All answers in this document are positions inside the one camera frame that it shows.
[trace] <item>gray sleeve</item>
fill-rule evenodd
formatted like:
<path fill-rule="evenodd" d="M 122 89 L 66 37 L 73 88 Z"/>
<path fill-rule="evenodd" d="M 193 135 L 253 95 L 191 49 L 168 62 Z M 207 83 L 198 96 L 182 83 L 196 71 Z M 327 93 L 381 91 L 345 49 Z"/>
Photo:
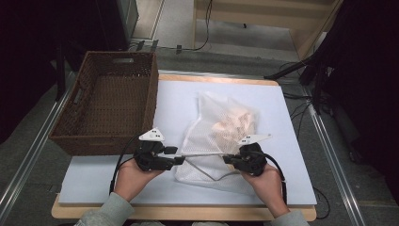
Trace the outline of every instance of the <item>gray sleeve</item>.
<path fill-rule="evenodd" d="M 282 215 L 271 222 L 272 226 L 309 226 L 309 223 L 303 218 L 299 210 Z"/>
<path fill-rule="evenodd" d="M 100 210 L 87 211 L 76 226 L 117 226 L 122 225 L 134 213 L 134 208 L 121 196 L 111 193 Z"/>

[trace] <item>garment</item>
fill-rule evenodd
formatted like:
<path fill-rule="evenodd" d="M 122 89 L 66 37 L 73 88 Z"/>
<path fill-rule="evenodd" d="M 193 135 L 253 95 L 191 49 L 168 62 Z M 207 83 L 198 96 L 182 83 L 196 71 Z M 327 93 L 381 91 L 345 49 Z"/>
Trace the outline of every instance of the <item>garment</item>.
<path fill-rule="evenodd" d="M 100 210 L 87 211 L 75 226 L 120 226 L 124 221 L 134 213 L 135 209 L 130 203 L 118 194 L 112 192 L 108 200 L 100 208 Z M 308 222 L 303 218 L 300 211 L 294 211 L 289 214 L 280 216 L 271 222 L 272 226 L 308 226 Z M 162 226 L 158 221 L 146 221 L 135 223 L 133 226 Z M 219 222 L 200 222 L 193 225 L 200 226 L 219 226 L 226 225 Z"/>

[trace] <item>hand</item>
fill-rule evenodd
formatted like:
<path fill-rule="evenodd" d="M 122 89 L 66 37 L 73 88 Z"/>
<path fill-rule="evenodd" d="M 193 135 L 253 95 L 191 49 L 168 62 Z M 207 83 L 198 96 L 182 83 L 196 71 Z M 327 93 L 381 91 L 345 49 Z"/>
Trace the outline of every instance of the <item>hand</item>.
<path fill-rule="evenodd" d="M 115 193 L 130 202 L 150 180 L 162 172 L 161 170 L 143 171 L 132 158 L 120 166 Z"/>
<path fill-rule="evenodd" d="M 281 195 L 281 178 L 279 171 L 266 164 L 260 176 L 251 176 L 241 172 L 244 179 L 252 185 L 259 199 L 269 208 L 274 218 L 290 212 Z"/>

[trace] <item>person's left hand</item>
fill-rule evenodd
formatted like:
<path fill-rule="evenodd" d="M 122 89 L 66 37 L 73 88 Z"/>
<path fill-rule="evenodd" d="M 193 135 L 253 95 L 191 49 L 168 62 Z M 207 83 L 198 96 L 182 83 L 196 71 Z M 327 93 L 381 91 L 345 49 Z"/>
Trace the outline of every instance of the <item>person's left hand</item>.
<path fill-rule="evenodd" d="M 132 158 L 120 166 L 114 192 L 130 202 L 150 180 L 162 172 L 161 170 L 143 171 Z"/>

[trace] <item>wooden desk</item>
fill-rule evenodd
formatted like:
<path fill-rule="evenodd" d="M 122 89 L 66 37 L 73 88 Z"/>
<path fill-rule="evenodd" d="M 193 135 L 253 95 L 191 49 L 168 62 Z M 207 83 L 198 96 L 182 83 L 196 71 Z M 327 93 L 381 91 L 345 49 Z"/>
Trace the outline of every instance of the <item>wooden desk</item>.
<path fill-rule="evenodd" d="M 300 59 L 311 53 L 314 44 L 334 22 L 343 0 L 214 0 L 213 21 L 257 24 L 290 29 Z M 209 0 L 194 1 L 193 45 L 197 19 L 205 19 Z"/>
<path fill-rule="evenodd" d="M 277 86 L 278 83 L 269 80 L 248 80 L 227 77 L 188 76 L 177 74 L 160 74 L 160 80 L 213 82 L 213 83 L 238 83 L 252 85 Z M 59 194 L 52 208 L 54 218 L 80 218 L 90 209 L 99 209 L 100 205 L 60 205 Z M 158 219 L 158 220 L 271 220 L 273 216 L 263 205 L 242 205 L 234 207 L 227 205 L 134 205 L 135 212 L 130 219 Z M 291 210 L 300 210 L 305 219 L 316 219 L 314 206 L 295 206 Z"/>

